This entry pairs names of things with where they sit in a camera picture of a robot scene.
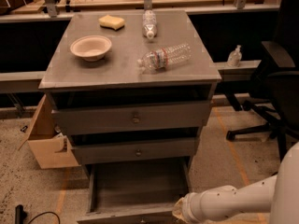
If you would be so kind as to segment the grey drawer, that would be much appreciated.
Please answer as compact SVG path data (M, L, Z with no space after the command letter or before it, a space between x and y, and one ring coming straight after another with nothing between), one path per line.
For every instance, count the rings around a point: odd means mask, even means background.
M189 191L183 158L94 164L78 224L181 224L172 210Z
M149 131L205 126L210 102L121 105L53 110L52 116L67 135Z
M76 146L72 151L79 164L94 164L192 156L197 145L196 138L177 138Z

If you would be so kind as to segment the grey top drawer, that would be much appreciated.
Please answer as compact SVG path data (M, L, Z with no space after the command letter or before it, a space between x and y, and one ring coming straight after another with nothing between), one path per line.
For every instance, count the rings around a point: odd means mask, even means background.
M52 116L67 135L149 131L205 126L210 102L121 105L53 110Z

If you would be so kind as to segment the upright-lying clear water bottle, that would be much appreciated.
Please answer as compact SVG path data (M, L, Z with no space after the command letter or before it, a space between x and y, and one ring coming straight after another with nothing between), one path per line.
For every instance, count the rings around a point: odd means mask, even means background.
M146 10L143 14L143 35L152 40L157 35L156 15L152 10Z

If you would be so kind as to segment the grey wooden drawer cabinet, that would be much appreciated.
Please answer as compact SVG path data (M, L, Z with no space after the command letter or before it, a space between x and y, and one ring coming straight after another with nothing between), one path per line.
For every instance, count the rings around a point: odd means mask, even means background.
M183 102L210 102L211 110L221 76L185 12L158 12L153 41L142 35L139 10L122 13L126 24L118 32L100 27L100 16L77 13L69 22L39 85L53 110ZM88 35L105 36L112 42L103 59L87 62L71 52L72 43ZM139 71L137 60L146 52L181 43L188 43L192 52L185 64L156 73ZM177 138L196 138L199 144L203 127L66 136L72 147Z

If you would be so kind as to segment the grey bottom drawer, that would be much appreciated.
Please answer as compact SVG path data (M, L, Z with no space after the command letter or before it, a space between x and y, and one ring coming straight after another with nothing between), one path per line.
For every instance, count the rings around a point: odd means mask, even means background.
M181 224L172 210L189 191L183 158L94 164L78 224Z

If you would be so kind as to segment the long wooden workbench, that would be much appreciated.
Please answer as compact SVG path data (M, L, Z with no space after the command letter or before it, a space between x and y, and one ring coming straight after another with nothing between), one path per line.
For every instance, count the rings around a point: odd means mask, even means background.
M281 0L245 0L244 11L277 9ZM183 9L189 14L210 12L238 12L237 0L151 0L155 10ZM40 0L0 16L0 22L46 20L49 15L43 11L46 4ZM72 11L100 11L142 9L143 0L61 0L56 7L60 10L58 18L68 18Z

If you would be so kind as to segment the grey middle drawer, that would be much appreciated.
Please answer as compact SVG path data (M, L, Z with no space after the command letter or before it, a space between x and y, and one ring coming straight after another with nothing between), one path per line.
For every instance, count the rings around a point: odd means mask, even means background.
M76 146L72 151L79 164L94 164L192 156L197 145L196 138L177 138Z

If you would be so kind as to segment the clear sanitizer pump bottle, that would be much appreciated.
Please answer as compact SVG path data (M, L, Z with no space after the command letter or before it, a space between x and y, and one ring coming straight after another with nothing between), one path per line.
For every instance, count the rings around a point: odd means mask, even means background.
M241 46L237 45L228 57L227 64L231 67L238 67L242 59Z

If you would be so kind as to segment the yellow sponge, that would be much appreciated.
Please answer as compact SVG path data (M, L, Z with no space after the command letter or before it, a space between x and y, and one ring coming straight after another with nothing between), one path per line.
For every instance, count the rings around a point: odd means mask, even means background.
M125 25L125 20L123 18L113 17L110 15L101 17L98 21L102 27L110 28L115 31L119 30Z

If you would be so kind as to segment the black office chair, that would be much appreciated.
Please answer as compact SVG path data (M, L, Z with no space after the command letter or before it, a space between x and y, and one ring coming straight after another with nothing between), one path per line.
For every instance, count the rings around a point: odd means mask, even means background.
M264 125L229 131L230 141L247 133L269 132L278 140L278 153L287 153L286 137L298 137L299 127L299 0L281 0L273 39L263 42L265 57L250 78L249 95L265 99L272 108L245 101L245 110L253 110L266 120Z

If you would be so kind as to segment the clear bottle with red label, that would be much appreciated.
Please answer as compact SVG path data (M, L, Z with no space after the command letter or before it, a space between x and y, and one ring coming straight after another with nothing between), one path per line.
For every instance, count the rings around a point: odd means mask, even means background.
M141 73L156 72L175 65L185 64L191 58L188 43L151 50L137 60Z

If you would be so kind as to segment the open cardboard box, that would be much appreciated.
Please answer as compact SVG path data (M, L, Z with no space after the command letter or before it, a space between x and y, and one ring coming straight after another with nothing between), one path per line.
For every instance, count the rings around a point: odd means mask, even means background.
M52 107L44 95L20 144L27 144L41 169L78 167L65 135L56 127L51 116Z

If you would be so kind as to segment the beige paper bowl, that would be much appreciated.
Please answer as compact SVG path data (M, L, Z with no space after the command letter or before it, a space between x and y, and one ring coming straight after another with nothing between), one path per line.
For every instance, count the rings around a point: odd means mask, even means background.
M87 62L96 62L105 57L111 50L112 42L105 36L88 35L74 41L71 52Z

